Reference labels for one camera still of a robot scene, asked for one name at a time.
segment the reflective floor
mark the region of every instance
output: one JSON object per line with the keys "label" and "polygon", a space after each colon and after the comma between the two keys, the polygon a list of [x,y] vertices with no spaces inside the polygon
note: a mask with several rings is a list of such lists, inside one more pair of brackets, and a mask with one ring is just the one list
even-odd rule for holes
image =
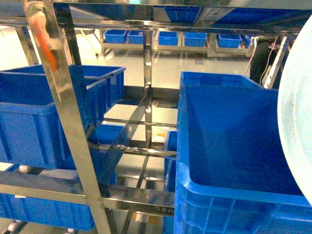
{"label": "reflective floor", "polygon": [[[27,60],[20,45],[14,28],[0,27],[0,70],[27,66]],[[89,41],[95,50],[101,53],[101,46],[93,35],[88,35]],[[78,36],[78,45],[83,64],[125,66],[125,85],[143,86],[143,52],[142,51],[107,51],[106,56],[96,58],[95,52],[83,36]],[[181,71],[198,71],[210,73],[244,74],[248,60],[244,57],[206,58],[205,55],[191,53],[154,52],[153,54],[153,86],[163,88],[178,88]],[[135,106],[116,105],[105,116],[108,118],[128,119]],[[153,121],[176,123],[177,109],[153,109]],[[168,128],[153,127],[153,141],[164,142]],[[145,140],[145,127],[139,126],[133,139]],[[143,164],[143,156],[124,155],[117,167],[118,174],[137,176]],[[150,158],[146,176],[163,177],[161,158]],[[6,164],[0,163],[0,170],[5,170]],[[123,181],[126,186],[135,187],[136,179]],[[149,188],[162,190],[163,182],[148,184]],[[118,232],[121,231],[126,212],[115,212]],[[0,233],[10,224],[10,220],[0,219]],[[136,234],[138,222],[133,219],[128,233]],[[147,225],[147,234],[159,234],[162,230],[162,218]],[[21,234],[63,234],[65,229],[53,228],[45,225],[28,224]]]}

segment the caster wheel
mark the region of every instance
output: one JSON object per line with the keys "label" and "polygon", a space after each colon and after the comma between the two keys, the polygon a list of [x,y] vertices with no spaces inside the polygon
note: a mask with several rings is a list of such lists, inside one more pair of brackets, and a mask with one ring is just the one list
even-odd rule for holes
{"label": "caster wheel", "polygon": [[29,173],[31,170],[31,167],[25,166],[25,165],[20,165],[19,166],[19,172],[20,173]]}
{"label": "caster wheel", "polygon": [[10,223],[10,225],[8,227],[8,231],[13,232],[17,226],[18,226],[18,223],[16,223],[16,222]]}

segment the blue plastic crate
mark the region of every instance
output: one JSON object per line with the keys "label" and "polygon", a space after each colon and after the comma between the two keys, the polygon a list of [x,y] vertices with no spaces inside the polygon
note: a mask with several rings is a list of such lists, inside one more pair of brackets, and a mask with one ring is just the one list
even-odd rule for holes
{"label": "blue plastic crate", "polygon": [[242,42],[240,35],[218,34],[218,46],[220,48],[238,48]]}
{"label": "blue plastic crate", "polygon": [[[120,134],[123,126],[120,125],[110,125],[110,124],[102,124],[96,128],[97,140],[100,144],[112,144],[115,138]],[[91,158],[94,165],[94,170],[97,175],[98,183],[116,183],[116,173],[115,169],[112,172],[111,178],[108,178],[108,168],[109,165],[117,165],[120,158],[122,157],[121,151],[114,152],[113,158],[108,158],[105,154],[106,151],[101,151],[100,153],[91,151]],[[69,156],[62,165],[59,166],[60,169],[69,169],[76,170],[74,160],[72,156]]]}
{"label": "blue plastic crate", "polygon": [[[175,192],[176,189],[176,158],[171,158],[168,163],[167,171],[165,171],[164,191]],[[164,216],[162,234],[174,233],[174,218]]]}
{"label": "blue plastic crate", "polygon": [[130,44],[143,44],[143,31],[130,31],[128,33],[128,40]]}
{"label": "blue plastic crate", "polygon": [[240,35],[243,42],[245,43],[246,48],[249,48],[250,44],[252,43],[252,38],[249,35]]}
{"label": "blue plastic crate", "polygon": [[192,84],[263,89],[261,85],[242,75],[181,72],[180,88],[182,85]]}
{"label": "blue plastic crate", "polygon": [[[121,132],[122,128],[123,126],[108,124],[97,127],[96,134],[99,142],[102,144],[111,144]],[[92,157],[97,178],[99,179],[101,175],[107,173],[105,163],[109,164],[114,162],[107,162],[105,157]],[[12,172],[14,169],[15,167],[12,167],[8,169],[8,171]],[[116,174],[113,173],[110,181],[107,182],[109,184],[115,184]],[[0,217],[81,231],[90,231],[95,227],[93,217],[87,205],[32,197],[16,198],[14,195],[8,194],[0,194]]]}
{"label": "blue plastic crate", "polygon": [[[86,81],[91,83],[88,93],[95,96],[107,84],[105,79]],[[99,107],[104,105],[101,98],[96,100]],[[0,73],[0,161],[56,169],[69,156],[46,77]]]}
{"label": "blue plastic crate", "polygon": [[[167,134],[166,141],[165,141],[164,150],[176,151],[176,142],[177,142],[177,131],[169,131]],[[169,161],[172,158],[176,158],[176,157],[165,156],[164,179],[166,177],[166,171],[168,168]]]}
{"label": "blue plastic crate", "polygon": [[184,45],[185,46],[206,46],[207,33],[185,33],[184,34]]}
{"label": "blue plastic crate", "polygon": [[[164,149],[176,151],[177,145],[177,131],[169,131],[167,134]],[[175,192],[176,190],[176,157],[165,157],[165,170],[164,170],[164,191]],[[174,233],[174,218],[164,216],[162,234]]]}
{"label": "blue plastic crate", "polygon": [[309,234],[285,160],[276,90],[181,87],[175,234]]}
{"label": "blue plastic crate", "polygon": [[307,14],[309,11],[284,9],[237,8],[217,21],[226,24],[263,24]]}
{"label": "blue plastic crate", "polygon": [[[89,92],[92,113],[98,124],[104,120],[104,113],[108,112],[124,95],[124,71],[125,67],[92,66],[83,65],[83,73],[86,78],[106,79],[104,90]],[[18,72],[30,74],[44,74],[42,65],[21,67],[4,72]]]}
{"label": "blue plastic crate", "polygon": [[177,45],[176,32],[160,32],[158,36],[159,45]]}
{"label": "blue plastic crate", "polygon": [[126,30],[108,30],[104,34],[106,43],[124,44],[126,43],[127,33],[128,31]]}
{"label": "blue plastic crate", "polygon": [[90,231],[95,227],[89,206],[0,194],[0,217]]}
{"label": "blue plastic crate", "polygon": [[171,22],[195,22],[199,13],[199,7],[193,6],[165,6],[164,7]]}

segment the shelf rack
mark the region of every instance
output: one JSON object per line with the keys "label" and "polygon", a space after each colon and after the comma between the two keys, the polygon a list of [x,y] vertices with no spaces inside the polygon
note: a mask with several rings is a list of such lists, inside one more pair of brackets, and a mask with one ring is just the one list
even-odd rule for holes
{"label": "shelf rack", "polygon": [[[178,101],[177,89],[161,89],[152,86],[152,51],[153,50],[173,50],[152,45],[153,31],[178,31],[178,32],[206,32],[206,33],[230,33],[243,35],[268,35],[268,36],[287,36],[294,38],[299,33],[301,27],[296,25],[283,24],[279,26],[278,22],[268,23],[266,25],[233,25],[217,24],[214,22],[197,23],[171,23],[154,21],[153,5],[171,5],[171,6],[202,6],[202,7],[221,7],[223,15],[230,12],[229,8],[249,7],[249,8],[270,8],[270,9],[292,9],[311,10],[312,2],[296,2],[292,4],[291,0],[279,1],[273,0],[270,3],[262,0],[232,1],[232,0],[54,0],[53,3],[48,0],[31,1],[22,0],[22,2],[12,1],[10,3],[19,4],[25,10],[25,16],[4,15],[0,16],[0,24],[15,26],[18,36],[22,43],[30,65],[37,64],[38,59],[34,53],[34,47],[31,43],[27,26],[30,26],[35,37],[36,45],[39,50],[39,56],[42,61],[50,89],[58,110],[58,114],[63,125],[66,138],[68,140],[75,165],[81,180],[81,184],[65,179],[54,179],[50,177],[40,177],[37,175],[18,174],[9,172],[0,172],[0,193],[30,196],[56,201],[74,202],[78,204],[88,204],[94,217],[97,231],[99,234],[117,233],[116,224],[112,210],[126,210],[128,215],[123,227],[122,233],[126,233],[129,227],[131,212],[140,212],[148,215],[174,215],[174,193],[161,192],[154,190],[141,189],[141,183],[144,179],[149,157],[164,157],[165,155],[174,156],[175,152],[164,151],[161,145],[152,142],[152,126],[169,126],[172,124],[154,123],[152,120],[152,102],[158,101],[160,106],[167,108],[176,108]],[[143,19],[128,20],[103,20],[99,18],[73,19],[69,4],[122,4],[135,5],[145,9]],[[49,28],[45,27],[45,22],[49,23]],[[96,145],[93,148],[108,149],[110,153],[114,150],[135,155],[145,156],[143,167],[138,178],[136,188],[100,185],[97,183],[95,171],[92,165],[89,146],[86,139],[86,133],[94,129],[95,123],[92,121],[89,101],[86,98],[86,89],[81,88],[79,95],[76,96],[73,84],[83,82],[83,75],[79,80],[73,80],[68,66],[71,64],[80,65],[80,56],[77,45],[77,39],[74,27],[104,29],[131,29],[144,31],[144,44],[139,49],[144,54],[144,88],[126,86],[125,98],[121,102],[134,103],[137,109],[129,120],[111,119],[113,122],[126,123],[132,127],[128,137],[133,135],[139,124],[145,125],[146,141],[132,141],[130,146],[117,146],[120,139],[116,139],[111,146]],[[40,37],[45,38],[45,43],[53,48],[53,61],[48,58],[46,51],[42,49],[44,44]],[[189,52],[193,48],[179,47],[179,51]],[[276,69],[283,59],[283,54],[276,58]]]}
{"label": "shelf rack", "polygon": [[[248,49],[245,47],[241,48],[220,48],[217,45],[216,34],[210,34],[209,39],[206,40],[206,46],[195,47],[195,46],[185,46],[184,45],[184,35],[183,33],[178,34],[178,45],[158,45],[158,32],[153,35],[153,51],[171,51],[171,52],[183,52],[183,53],[200,53],[206,54],[210,57],[216,57],[220,54],[231,54],[231,55],[246,55]],[[102,52],[105,55],[105,51],[108,49],[112,50],[143,50],[142,44],[115,44],[101,42]]]}

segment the wire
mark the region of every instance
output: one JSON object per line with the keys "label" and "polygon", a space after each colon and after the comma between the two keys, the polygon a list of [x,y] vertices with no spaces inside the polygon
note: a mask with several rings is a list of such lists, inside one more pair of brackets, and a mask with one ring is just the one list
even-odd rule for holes
{"label": "wire", "polygon": [[265,74],[265,73],[267,72],[267,70],[268,70],[269,62],[270,62],[270,57],[271,57],[271,54],[272,54],[272,52],[273,52],[273,50],[274,50],[275,44],[276,44],[276,42],[277,42],[277,38],[278,38],[278,37],[275,38],[274,44],[273,44],[272,49],[271,49],[271,51],[270,51],[270,53],[269,53],[267,65],[266,65],[266,67],[265,67],[265,69],[264,69],[264,71],[263,71],[263,73],[262,73],[262,75],[261,75],[261,77],[260,77],[259,84],[260,84],[261,86],[262,86],[261,83],[262,83],[262,79],[263,79],[263,77],[264,77],[264,74]]}
{"label": "wire", "polygon": [[247,74],[248,68],[249,68],[249,66],[250,66],[250,64],[251,64],[251,62],[252,62],[252,60],[253,60],[253,58],[254,58],[255,50],[256,50],[256,48],[257,48],[257,38],[253,38],[253,45],[254,45],[253,53],[252,53],[252,56],[250,57],[250,60],[249,60],[249,62],[248,62],[248,65],[247,65],[247,67],[246,67],[246,70],[245,70],[244,75]]}

